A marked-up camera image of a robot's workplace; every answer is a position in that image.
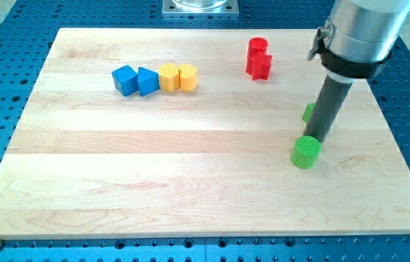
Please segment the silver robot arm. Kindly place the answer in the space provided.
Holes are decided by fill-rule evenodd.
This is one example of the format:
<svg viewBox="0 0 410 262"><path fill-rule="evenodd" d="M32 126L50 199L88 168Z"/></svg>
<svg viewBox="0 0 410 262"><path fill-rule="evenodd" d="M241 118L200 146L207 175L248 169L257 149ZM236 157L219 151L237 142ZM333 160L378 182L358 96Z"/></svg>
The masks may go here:
<svg viewBox="0 0 410 262"><path fill-rule="evenodd" d="M379 74L410 13L410 0L336 0L307 56L320 55L334 74L366 79Z"/></svg>

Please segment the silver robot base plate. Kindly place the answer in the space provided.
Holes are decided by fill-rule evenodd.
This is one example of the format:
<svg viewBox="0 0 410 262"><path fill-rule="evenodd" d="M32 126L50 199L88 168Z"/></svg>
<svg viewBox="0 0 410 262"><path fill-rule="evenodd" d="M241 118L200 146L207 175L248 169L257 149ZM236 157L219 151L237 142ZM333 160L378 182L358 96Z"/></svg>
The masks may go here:
<svg viewBox="0 0 410 262"><path fill-rule="evenodd" d="M162 0L164 15L237 15L238 0Z"/></svg>

